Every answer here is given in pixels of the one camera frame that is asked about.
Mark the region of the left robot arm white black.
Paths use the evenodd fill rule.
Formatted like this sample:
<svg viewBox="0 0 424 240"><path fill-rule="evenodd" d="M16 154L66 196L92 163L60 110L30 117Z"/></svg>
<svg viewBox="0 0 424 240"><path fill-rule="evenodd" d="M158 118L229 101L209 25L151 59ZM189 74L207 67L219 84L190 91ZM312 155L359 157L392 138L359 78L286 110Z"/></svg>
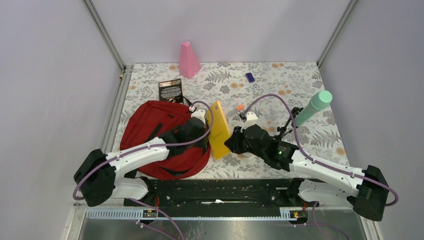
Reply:
<svg viewBox="0 0 424 240"><path fill-rule="evenodd" d="M109 199L137 199L148 206L155 200L155 192L139 178L125 175L145 165L182 155L194 143L206 136L204 117L191 117L183 125L162 133L153 139L116 152L92 150L73 176L75 200L84 200L96 207Z"/></svg>

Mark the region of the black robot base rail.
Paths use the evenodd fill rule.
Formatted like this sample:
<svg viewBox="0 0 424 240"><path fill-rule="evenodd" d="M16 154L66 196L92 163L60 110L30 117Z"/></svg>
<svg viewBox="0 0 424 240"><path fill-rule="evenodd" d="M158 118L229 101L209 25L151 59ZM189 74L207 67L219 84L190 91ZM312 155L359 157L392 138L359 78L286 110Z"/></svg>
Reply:
<svg viewBox="0 0 424 240"><path fill-rule="evenodd" d="M294 208L308 210L313 202L301 199L294 179L194 179L147 181L142 203L166 209Z"/></svg>

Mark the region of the red student backpack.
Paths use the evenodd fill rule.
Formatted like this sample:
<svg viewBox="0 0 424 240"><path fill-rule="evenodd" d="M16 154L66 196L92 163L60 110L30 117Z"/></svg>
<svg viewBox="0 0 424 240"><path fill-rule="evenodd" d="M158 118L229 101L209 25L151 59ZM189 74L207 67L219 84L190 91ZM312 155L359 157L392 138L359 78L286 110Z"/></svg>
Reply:
<svg viewBox="0 0 424 240"><path fill-rule="evenodd" d="M182 126L191 117L189 107L181 103L149 100L130 117L119 149L143 144L161 134ZM198 174L207 165L211 147L204 138L184 153L163 161L139 167L138 171L159 180L179 180Z"/></svg>

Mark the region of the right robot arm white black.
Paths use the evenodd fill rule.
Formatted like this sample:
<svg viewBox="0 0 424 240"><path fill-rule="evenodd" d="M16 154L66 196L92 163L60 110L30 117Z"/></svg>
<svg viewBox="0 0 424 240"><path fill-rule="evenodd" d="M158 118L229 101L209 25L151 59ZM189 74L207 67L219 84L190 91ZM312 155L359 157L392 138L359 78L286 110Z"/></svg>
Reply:
<svg viewBox="0 0 424 240"><path fill-rule="evenodd" d="M366 169L349 167L305 156L300 148L254 124L247 129L237 126L224 142L232 153L250 153L276 170L310 176L319 183L300 180L287 191L293 206L306 202L334 203L352 207L358 215L376 222L383 219L389 190L382 171L373 165Z"/></svg>

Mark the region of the yellow notebook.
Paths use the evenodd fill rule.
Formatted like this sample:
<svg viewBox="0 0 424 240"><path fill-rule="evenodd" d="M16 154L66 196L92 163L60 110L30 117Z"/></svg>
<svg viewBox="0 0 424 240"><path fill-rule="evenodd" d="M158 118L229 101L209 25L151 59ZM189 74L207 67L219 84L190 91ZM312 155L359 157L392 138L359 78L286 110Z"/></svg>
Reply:
<svg viewBox="0 0 424 240"><path fill-rule="evenodd" d="M219 100L211 106L211 111L206 111L206 122L210 128L208 141L211 153L216 161L228 155L231 151L225 146L225 141L230 138L230 126L226 114Z"/></svg>

